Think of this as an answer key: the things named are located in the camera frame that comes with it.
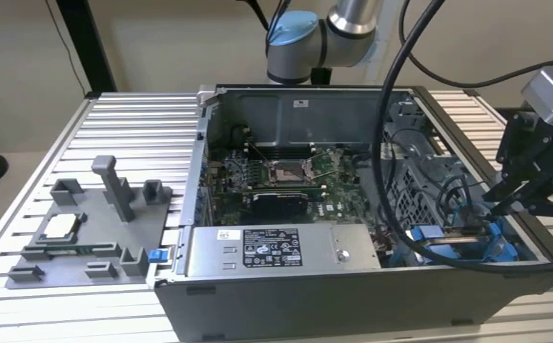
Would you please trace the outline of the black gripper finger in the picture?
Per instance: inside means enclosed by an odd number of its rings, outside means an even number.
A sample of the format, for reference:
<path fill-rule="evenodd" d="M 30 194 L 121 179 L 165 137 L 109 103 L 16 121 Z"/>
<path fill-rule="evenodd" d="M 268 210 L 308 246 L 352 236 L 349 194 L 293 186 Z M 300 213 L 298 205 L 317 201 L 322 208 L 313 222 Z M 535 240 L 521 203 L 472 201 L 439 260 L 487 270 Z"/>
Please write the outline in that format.
<path fill-rule="evenodd" d="M 553 201 L 547 198 L 544 201 L 533 202 L 493 202 L 491 213 L 496 216 L 528 212 L 529 214 L 540 217 L 553 217 Z"/>
<path fill-rule="evenodd" d="M 536 161 L 501 161 L 499 182 L 483 195 L 488 202 L 544 201 L 552 195 L 552 167 Z"/>

